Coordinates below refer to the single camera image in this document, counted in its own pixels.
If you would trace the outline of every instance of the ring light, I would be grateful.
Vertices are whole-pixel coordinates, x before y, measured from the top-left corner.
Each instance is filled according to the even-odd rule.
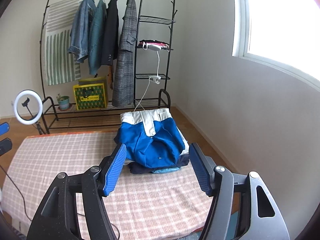
[[[25,120],[23,119],[19,113],[18,113],[18,109],[17,109],[17,106],[18,106],[18,101],[21,97],[25,96],[25,95],[29,95],[29,96],[33,96],[34,98],[36,98],[37,102],[38,102],[38,106],[39,106],[39,112],[38,114],[36,115],[36,117],[32,118],[31,120]],[[13,110],[14,110],[14,115],[16,116],[17,120],[20,122],[20,123],[23,123],[23,124],[33,124],[35,122],[37,122],[41,115],[42,115],[42,110],[43,110],[43,106],[42,106],[42,101],[41,101],[41,98],[40,96],[32,91],[32,90],[23,90],[22,92],[20,92],[15,101],[14,101],[14,104],[13,104]]]

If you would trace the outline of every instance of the yellow label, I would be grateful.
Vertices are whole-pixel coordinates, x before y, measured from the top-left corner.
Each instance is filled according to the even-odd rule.
[[[81,101],[96,101],[96,100],[100,100],[99,96],[88,96],[87,98],[84,97],[80,97]]]

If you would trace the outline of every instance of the gray plaid coat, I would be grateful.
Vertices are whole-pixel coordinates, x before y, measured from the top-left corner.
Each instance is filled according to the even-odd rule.
[[[123,107],[133,102],[133,52],[136,44],[137,21],[136,2],[127,0],[112,94],[112,105],[115,107]]]

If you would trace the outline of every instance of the white wall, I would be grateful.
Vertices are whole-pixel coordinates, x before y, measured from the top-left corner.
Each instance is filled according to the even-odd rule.
[[[50,0],[49,4],[60,0]],[[13,115],[11,101],[17,94],[25,89],[35,90],[42,97],[42,88],[39,70],[39,39],[40,28],[47,0],[12,0],[6,11],[0,18],[0,117]],[[139,9],[140,0],[136,0]],[[177,90],[177,75],[179,73],[182,48],[182,35],[185,17],[185,0],[177,0],[176,14],[177,23],[174,26],[169,77],[173,80],[168,82],[168,91],[175,101]],[[126,7],[126,0],[118,0],[119,29],[122,29],[122,17]],[[172,4],[170,0],[143,0],[142,14],[171,18]],[[169,42],[170,32],[165,25],[141,23],[139,40],[159,39]],[[157,55],[154,51],[138,51],[138,73],[155,73],[157,67]],[[160,73],[165,73],[167,52],[160,52]],[[88,67],[85,62],[81,66],[82,77],[88,75]],[[105,67],[101,67],[99,74],[105,74]],[[56,97],[58,93],[69,95],[74,100],[72,86],[77,82],[65,83],[57,86],[45,86],[46,95]],[[137,98],[143,95],[148,81],[137,81]],[[157,97],[159,85],[150,84],[146,97]]]
[[[320,201],[320,93],[231,56],[234,0],[187,8],[178,106],[239,172],[261,175],[294,239]]]

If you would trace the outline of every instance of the blue plant pot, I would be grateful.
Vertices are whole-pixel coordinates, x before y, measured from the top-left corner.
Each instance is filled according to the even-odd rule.
[[[62,98],[64,99],[63,101],[58,101],[59,109],[66,110],[66,109],[70,108],[69,96],[63,96]]]

